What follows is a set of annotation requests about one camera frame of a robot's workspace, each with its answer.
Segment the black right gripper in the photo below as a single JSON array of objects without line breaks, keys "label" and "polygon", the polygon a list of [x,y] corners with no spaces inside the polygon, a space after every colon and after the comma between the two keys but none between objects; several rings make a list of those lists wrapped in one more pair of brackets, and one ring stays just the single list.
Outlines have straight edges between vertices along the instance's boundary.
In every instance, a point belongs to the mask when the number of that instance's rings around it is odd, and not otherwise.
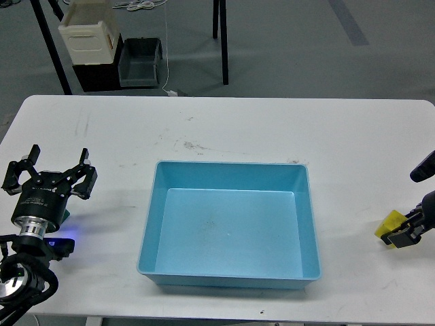
[{"label": "black right gripper", "polygon": [[[410,178],[418,183],[434,176],[434,151],[428,154],[411,172]],[[400,227],[387,233],[388,242],[396,248],[416,245],[421,235],[434,228],[435,191],[426,194],[422,202],[404,216],[407,218]]]}]

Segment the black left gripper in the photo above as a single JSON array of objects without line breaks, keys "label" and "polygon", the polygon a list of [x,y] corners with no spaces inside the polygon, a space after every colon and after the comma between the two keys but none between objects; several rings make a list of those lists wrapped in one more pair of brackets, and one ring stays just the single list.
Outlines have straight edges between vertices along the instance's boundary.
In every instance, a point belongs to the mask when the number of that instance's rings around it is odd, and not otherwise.
[{"label": "black left gripper", "polygon": [[[48,222],[46,232],[53,233],[60,229],[69,197],[89,199],[98,174],[88,159],[87,148],[83,148],[79,163],[73,168],[61,174],[38,173],[34,165],[40,151],[39,145],[34,144],[26,157],[11,161],[1,188],[10,196],[21,193],[12,215],[14,225],[22,225],[30,217],[43,219]],[[19,179],[24,171],[30,179],[21,185]]]}]

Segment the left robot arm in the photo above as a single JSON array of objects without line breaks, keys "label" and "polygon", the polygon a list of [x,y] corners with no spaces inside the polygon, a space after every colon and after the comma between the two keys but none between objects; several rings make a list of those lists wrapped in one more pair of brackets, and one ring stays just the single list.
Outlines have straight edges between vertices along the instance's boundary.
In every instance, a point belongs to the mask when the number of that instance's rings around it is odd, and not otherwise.
[{"label": "left robot arm", "polygon": [[11,222],[20,229],[18,234],[1,236],[2,325],[14,325],[57,292],[58,278],[50,262],[68,257],[75,241],[48,234],[69,218],[68,199],[89,199],[97,180],[87,149],[78,164],[64,172],[36,171],[39,154],[39,145],[34,144],[28,155],[11,161],[1,186],[9,195],[19,196]]}]

